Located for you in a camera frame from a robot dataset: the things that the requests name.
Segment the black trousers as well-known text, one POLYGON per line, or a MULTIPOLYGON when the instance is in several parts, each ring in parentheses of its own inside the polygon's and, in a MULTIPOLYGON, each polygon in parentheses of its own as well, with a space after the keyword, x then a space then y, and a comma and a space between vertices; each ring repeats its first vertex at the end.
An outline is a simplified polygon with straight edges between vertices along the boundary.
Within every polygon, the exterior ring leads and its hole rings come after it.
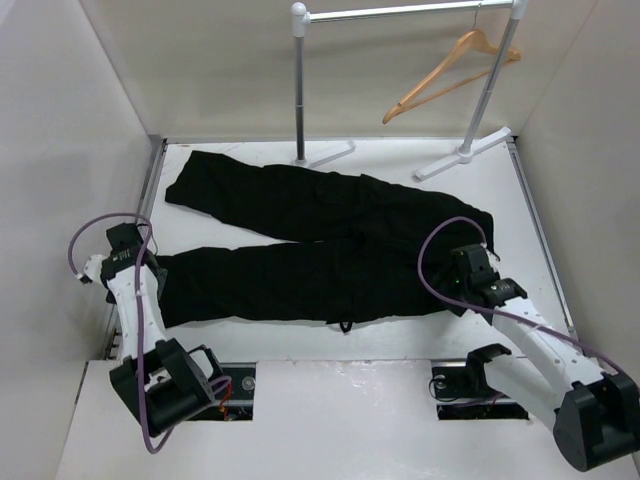
POLYGON ((445 193, 217 153, 193 152, 165 199, 270 238, 160 257, 168 327, 229 317, 350 326, 439 312, 427 286, 451 251, 494 241, 490 213, 445 193))

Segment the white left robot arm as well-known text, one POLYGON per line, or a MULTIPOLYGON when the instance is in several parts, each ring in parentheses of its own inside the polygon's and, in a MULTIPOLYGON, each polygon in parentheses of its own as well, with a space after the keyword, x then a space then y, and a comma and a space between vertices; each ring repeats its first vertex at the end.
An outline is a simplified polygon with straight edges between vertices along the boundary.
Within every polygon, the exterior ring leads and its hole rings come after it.
POLYGON ((121 364, 109 380, 143 434, 157 438, 211 407, 230 378, 210 348, 188 351, 168 336, 159 306, 166 270, 139 227, 121 223, 106 237, 111 252, 101 262, 100 280, 121 328, 121 364))

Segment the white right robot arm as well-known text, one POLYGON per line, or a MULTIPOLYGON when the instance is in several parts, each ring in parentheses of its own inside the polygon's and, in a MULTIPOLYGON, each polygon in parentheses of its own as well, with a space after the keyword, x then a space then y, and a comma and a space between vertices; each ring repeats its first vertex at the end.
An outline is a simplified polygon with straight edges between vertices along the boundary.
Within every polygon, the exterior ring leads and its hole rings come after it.
POLYGON ((494 343, 471 351, 464 384, 473 394, 500 392, 552 433, 564 459, 589 471, 639 450, 639 390, 625 373, 608 373, 586 348, 571 346, 536 310, 526 291, 491 266, 481 245, 452 250, 446 286, 451 311, 471 310, 521 351, 494 343))

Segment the wooden clothes hanger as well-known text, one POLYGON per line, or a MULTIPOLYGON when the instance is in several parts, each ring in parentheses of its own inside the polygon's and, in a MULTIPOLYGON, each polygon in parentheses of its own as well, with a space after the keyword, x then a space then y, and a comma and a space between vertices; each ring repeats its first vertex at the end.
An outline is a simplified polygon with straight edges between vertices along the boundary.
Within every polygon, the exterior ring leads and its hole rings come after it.
POLYGON ((521 52, 509 43, 493 44, 485 31, 473 24, 449 51, 422 51, 415 60, 396 60, 387 69, 396 82, 395 103, 381 117, 386 125, 395 117, 433 101, 500 68, 521 60, 521 52))

